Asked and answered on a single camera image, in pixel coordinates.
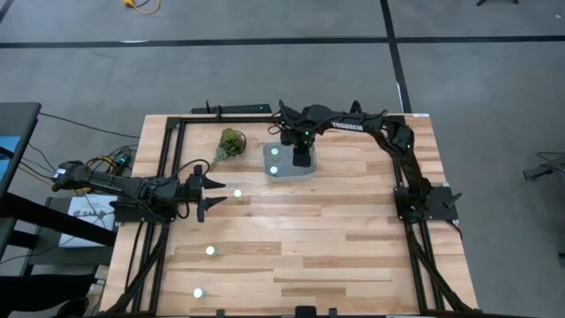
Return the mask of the blue-lit monitor screen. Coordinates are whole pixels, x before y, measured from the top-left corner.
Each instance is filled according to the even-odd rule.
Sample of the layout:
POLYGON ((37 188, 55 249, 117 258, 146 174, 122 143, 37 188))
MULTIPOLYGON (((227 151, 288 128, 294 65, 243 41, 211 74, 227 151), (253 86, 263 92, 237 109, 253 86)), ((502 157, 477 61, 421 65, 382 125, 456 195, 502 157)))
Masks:
POLYGON ((19 136, 0 136, 0 181, 4 178, 19 145, 19 136))

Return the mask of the black stand base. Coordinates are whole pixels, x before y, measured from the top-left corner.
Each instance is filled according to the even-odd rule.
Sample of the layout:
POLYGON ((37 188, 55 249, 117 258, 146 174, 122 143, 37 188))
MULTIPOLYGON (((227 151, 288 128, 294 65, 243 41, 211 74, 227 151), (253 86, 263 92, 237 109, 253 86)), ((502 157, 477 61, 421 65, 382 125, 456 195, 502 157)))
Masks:
POLYGON ((536 156, 542 159, 542 163, 536 167, 524 170, 525 180, 536 181, 541 177, 554 173, 558 173, 565 178, 565 152, 542 151, 538 152, 536 156))

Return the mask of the light grey plastic basket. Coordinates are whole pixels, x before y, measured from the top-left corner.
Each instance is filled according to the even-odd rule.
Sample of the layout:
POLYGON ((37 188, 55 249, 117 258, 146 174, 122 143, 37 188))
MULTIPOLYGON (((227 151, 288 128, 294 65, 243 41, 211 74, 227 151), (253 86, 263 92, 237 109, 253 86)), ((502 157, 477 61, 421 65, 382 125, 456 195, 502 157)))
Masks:
POLYGON ((271 183, 289 183, 304 181, 312 178, 317 170, 315 147, 311 147, 310 154, 312 165, 310 167, 296 167, 292 164, 293 146, 284 146, 280 142, 269 142, 263 146, 263 167, 267 180, 271 183), (270 149, 279 148, 278 156, 271 156, 270 149), (271 175, 269 168, 276 166, 277 175, 271 175))

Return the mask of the dark desk beam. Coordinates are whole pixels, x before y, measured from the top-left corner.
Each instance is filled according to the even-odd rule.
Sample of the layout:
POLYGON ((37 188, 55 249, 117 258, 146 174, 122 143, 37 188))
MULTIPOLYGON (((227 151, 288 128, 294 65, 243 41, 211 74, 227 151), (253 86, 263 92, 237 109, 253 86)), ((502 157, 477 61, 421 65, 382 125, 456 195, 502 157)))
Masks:
POLYGON ((114 231, 106 230, 12 193, 7 193, 0 200, 0 216, 13 217, 104 246, 114 246, 117 237, 114 231))

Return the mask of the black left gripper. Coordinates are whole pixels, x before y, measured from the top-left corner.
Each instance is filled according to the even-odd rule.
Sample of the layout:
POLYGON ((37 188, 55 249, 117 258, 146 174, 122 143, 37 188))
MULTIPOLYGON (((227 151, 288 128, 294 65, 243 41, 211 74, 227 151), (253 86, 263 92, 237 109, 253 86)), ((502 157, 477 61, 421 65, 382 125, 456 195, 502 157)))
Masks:
POLYGON ((199 223, 205 222, 205 210, 209 210, 214 205, 219 204, 227 199, 226 196, 222 197, 208 197, 203 198, 203 188, 204 189, 217 189, 224 188, 226 185, 220 182, 216 182, 203 174, 203 168, 201 165, 197 164, 193 168, 193 173, 189 175, 184 186, 184 200, 185 213, 180 214, 181 219, 186 219, 190 215, 189 204, 193 203, 196 205, 196 216, 199 223))

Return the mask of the white printed box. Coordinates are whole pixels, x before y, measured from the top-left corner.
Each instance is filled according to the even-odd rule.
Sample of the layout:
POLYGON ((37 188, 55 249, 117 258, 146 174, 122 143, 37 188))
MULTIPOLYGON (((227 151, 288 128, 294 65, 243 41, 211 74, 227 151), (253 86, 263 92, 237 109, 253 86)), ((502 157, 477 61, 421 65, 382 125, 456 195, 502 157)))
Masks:
POLYGON ((72 218, 58 240, 62 248, 94 248, 110 245, 115 230, 116 195, 87 194, 73 197, 66 214, 72 218))

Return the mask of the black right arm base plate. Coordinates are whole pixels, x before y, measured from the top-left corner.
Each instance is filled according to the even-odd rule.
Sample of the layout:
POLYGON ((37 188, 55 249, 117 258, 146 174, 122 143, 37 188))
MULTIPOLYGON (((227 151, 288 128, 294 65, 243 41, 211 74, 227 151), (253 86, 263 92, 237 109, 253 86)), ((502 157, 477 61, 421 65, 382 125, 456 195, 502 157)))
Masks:
POLYGON ((456 201, 461 194, 452 194, 448 186, 433 187, 427 197, 409 193, 408 187, 394 190, 398 218, 409 224, 422 221, 454 221, 458 218, 456 201))

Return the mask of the black chair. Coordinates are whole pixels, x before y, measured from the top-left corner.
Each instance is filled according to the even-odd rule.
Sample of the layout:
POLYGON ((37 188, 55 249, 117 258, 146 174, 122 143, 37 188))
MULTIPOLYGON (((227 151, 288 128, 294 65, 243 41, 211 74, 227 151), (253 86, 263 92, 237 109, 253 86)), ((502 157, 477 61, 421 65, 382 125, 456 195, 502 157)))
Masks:
POLYGON ((12 312, 40 312, 63 304, 53 318, 82 317, 94 274, 0 276, 0 318, 12 312))

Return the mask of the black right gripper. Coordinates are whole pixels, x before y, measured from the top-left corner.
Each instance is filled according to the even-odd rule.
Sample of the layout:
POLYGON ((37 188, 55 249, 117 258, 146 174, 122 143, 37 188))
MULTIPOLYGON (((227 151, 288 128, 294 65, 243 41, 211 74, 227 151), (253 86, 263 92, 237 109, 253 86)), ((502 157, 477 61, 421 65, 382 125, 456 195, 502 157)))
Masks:
POLYGON ((310 147, 315 141, 314 130, 300 130, 284 126, 281 130, 281 143, 284 146, 293 146, 292 164, 296 167, 310 167, 312 157, 310 147), (298 148, 306 148, 303 154, 298 148))

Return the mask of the dark desk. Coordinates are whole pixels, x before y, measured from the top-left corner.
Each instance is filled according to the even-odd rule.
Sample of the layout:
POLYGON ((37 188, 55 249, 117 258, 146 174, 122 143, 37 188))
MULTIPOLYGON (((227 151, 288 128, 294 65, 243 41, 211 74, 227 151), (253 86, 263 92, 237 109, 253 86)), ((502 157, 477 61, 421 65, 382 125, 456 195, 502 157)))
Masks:
POLYGON ((36 127, 40 110, 41 105, 38 102, 0 102, 0 136, 20 137, 14 157, 0 181, 0 200, 8 192, 36 127))

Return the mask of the black box with antennas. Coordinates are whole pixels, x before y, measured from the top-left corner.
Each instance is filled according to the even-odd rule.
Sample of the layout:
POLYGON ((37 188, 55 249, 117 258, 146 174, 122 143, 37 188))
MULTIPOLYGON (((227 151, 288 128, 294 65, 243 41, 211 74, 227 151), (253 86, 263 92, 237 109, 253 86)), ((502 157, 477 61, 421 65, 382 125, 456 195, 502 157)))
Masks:
POLYGON ((259 103, 259 104, 240 104, 240 105, 215 105, 211 106, 208 102, 206 102, 205 107, 201 108, 193 108, 191 109, 191 113, 194 115, 197 114, 215 114, 215 115, 222 115, 222 114, 270 114, 272 113, 272 109, 268 103, 259 103))

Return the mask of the small green potted plant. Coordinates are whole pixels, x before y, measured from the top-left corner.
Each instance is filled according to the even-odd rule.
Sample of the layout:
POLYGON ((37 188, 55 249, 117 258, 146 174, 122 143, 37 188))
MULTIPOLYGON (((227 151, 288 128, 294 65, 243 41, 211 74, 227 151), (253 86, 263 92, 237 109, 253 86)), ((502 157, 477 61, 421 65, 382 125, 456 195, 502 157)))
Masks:
POLYGON ((239 130, 226 128, 222 131, 215 149, 215 156, 210 164, 213 170, 218 163, 225 162, 231 157, 242 155, 246 148, 246 136, 239 130))

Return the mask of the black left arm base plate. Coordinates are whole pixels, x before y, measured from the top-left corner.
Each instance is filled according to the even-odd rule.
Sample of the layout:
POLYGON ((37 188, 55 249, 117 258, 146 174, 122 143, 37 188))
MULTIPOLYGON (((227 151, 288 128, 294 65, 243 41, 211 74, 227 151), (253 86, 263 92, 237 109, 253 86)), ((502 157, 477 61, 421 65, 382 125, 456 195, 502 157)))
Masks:
POLYGON ((109 204, 114 209, 116 220, 121 223, 170 223, 177 213, 175 205, 136 201, 126 197, 118 197, 109 204))

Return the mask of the black aluminium table frame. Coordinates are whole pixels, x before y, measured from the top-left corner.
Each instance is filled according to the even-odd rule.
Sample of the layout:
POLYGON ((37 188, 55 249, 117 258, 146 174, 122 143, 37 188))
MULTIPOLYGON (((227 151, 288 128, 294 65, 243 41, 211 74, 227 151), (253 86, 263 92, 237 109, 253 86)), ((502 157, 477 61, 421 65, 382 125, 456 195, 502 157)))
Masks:
POLYGON ((205 222, 190 207, 171 224, 157 298, 159 315, 293 314, 315 306, 320 314, 415 314, 418 300, 409 248, 396 215, 396 176, 390 156, 368 134, 329 130, 315 143, 317 170, 295 183, 271 183, 263 146, 278 141, 262 116, 222 121, 189 117, 183 131, 162 144, 167 118, 145 119, 133 172, 153 176, 180 161, 187 178, 193 159, 211 159, 222 130, 241 131, 245 152, 208 176, 226 196, 205 222), (243 192, 242 202, 233 192, 243 192), (208 256, 214 246, 218 255, 208 256), (207 296, 193 297, 203 288, 207 296))

